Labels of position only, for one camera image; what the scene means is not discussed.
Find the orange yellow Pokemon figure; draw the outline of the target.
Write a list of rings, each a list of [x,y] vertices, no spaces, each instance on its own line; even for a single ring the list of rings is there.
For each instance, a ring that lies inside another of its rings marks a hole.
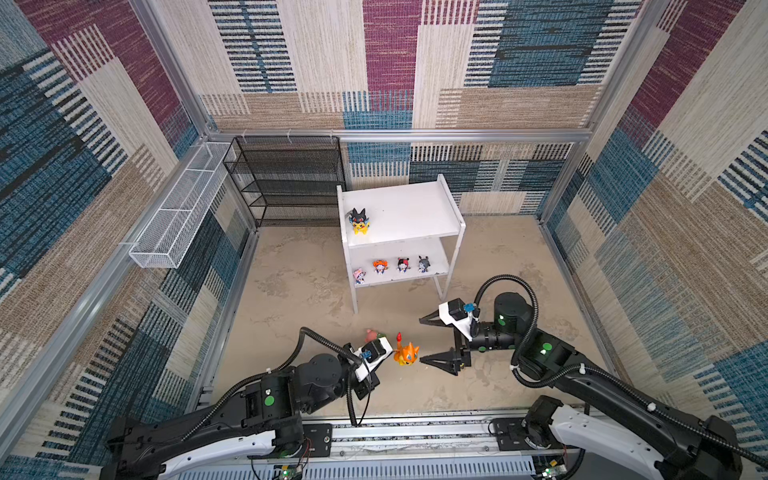
[[[396,349],[394,351],[394,360],[401,366],[412,365],[418,361],[420,348],[412,343],[404,344],[402,333],[396,336]]]

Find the grey hood Doraemon figure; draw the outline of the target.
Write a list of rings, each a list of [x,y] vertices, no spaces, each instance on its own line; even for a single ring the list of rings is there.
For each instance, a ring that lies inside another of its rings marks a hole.
[[[428,256],[419,257],[418,270],[420,273],[427,273],[429,271],[430,266],[431,266],[431,262]]]

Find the red hat Doraemon figure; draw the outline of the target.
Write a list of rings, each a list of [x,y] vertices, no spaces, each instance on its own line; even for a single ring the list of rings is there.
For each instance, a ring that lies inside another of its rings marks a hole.
[[[405,273],[410,269],[408,258],[399,258],[397,262],[397,269],[401,273]]]

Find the orange crab hood Doraemon figure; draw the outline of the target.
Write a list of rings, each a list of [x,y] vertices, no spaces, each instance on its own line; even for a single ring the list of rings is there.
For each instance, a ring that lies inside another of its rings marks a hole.
[[[386,260],[375,260],[373,267],[377,274],[383,275],[388,270],[388,262]]]

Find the pink hood Doraemon figure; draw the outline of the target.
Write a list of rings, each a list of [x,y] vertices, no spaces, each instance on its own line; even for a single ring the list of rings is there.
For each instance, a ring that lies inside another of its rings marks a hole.
[[[358,268],[353,272],[353,278],[357,285],[361,285],[365,282],[366,271],[363,268]]]

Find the black blue Luxray figure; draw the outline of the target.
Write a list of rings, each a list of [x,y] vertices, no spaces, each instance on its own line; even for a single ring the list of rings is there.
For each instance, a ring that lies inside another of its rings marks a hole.
[[[354,235],[366,235],[370,227],[370,219],[366,213],[366,209],[362,208],[358,210],[353,208],[347,214],[348,221],[352,227]]]

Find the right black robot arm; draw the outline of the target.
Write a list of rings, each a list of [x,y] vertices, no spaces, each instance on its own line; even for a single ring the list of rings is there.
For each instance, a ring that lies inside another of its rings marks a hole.
[[[514,378],[529,389],[553,388],[606,415],[594,419],[542,395],[521,426],[533,447],[559,443],[591,452],[647,479],[738,479],[744,461],[764,459],[738,443],[735,428],[717,416],[701,419],[639,391],[538,326],[539,305],[522,278],[500,274],[475,298],[456,298],[420,318],[453,330],[455,345],[422,363],[458,375],[474,351],[509,350]]]

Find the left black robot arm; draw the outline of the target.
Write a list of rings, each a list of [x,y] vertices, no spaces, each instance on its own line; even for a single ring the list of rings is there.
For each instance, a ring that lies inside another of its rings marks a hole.
[[[285,362],[237,382],[206,408],[163,422],[117,418],[107,440],[112,460],[100,476],[171,479],[242,455],[304,455],[310,438],[302,417],[338,399],[352,409],[378,386],[375,371],[392,352],[384,337],[353,349],[303,327]]]

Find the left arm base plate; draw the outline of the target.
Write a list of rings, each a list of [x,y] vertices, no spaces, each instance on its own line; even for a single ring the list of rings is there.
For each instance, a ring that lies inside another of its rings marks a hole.
[[[282,427],[275,431],[273,450],[266,454],[277,458],[327,458],[331,454],[333,426],[331,423],[303,423]]]

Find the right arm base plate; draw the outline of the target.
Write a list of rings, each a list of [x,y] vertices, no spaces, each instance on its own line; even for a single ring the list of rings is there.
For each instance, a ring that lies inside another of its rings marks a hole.
[[[523,417],[497,417],[487,424],[487,432],[496,440],[502,452],[533,451],[577,453],[580,448],[565,445],[552,433],[551,418],[533,419]]]

